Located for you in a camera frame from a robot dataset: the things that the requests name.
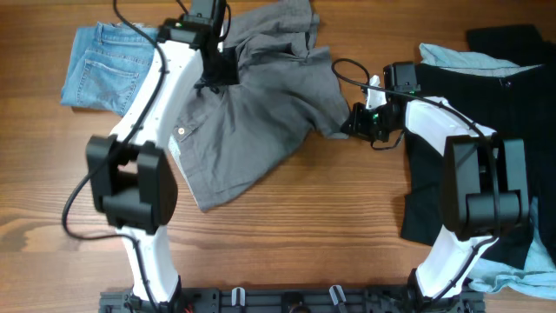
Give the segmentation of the grey cotton shorts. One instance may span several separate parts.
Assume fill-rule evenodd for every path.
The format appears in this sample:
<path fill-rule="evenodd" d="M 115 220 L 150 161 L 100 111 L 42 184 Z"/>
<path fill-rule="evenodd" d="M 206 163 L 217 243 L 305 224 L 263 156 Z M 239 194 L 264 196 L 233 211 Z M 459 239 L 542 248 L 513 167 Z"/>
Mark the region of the grey cotton shorts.
<path fill-rule="evenodd" d="M 311 130 L 343 139 L 349 112 L 316 47 L 320 17 L 308 0 L 279 1 L 231 21 L 239 82 L 192 92 L 175 120 L 169 149 L 197 207 L 228 203 L 294 153 Z"/>

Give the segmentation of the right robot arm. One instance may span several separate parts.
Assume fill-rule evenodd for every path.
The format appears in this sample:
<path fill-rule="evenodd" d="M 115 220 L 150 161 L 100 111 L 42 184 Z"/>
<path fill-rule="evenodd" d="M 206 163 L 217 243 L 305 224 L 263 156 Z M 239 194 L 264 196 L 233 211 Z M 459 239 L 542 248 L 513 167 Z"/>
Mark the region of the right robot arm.
<path fill-rule="evenodd" d="M 419 97 L 412 62 L 390 64 L 383 76 L 384 87 L 359 85 L 367 96 L 379 94 L 377 104 L 355 103 L 341 132 L 370 143 L 387 143 L 394 131 L 413 133 L 441 154 L 443 224 L 427 259 L 412 270 L 405 301 L 413 310 L 439 310 L 459 299 L 481 255 L 525 222 L 524 144 L 497 138 L 444 98 Z"/>

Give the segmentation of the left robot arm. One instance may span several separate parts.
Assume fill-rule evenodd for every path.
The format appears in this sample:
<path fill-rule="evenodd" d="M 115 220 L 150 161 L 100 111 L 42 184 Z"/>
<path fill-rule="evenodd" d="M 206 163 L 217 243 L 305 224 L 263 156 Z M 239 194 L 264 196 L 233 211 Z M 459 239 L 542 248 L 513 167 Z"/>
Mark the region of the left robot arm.
<path fill-rule="evenodd" d="M 225 0 L 194 1 L 168 19 L 135 101 L 107 137 L 86 147 L 95 208 L 125 242 L 134 285 L 123 299 L 131 312 L 183 312 L 181 279 L 171 259 L 167 225 L 177 184 L 165 149 L 186 98 L 239 82 L 235 53 L 222 46 L 231 26 Z"/>

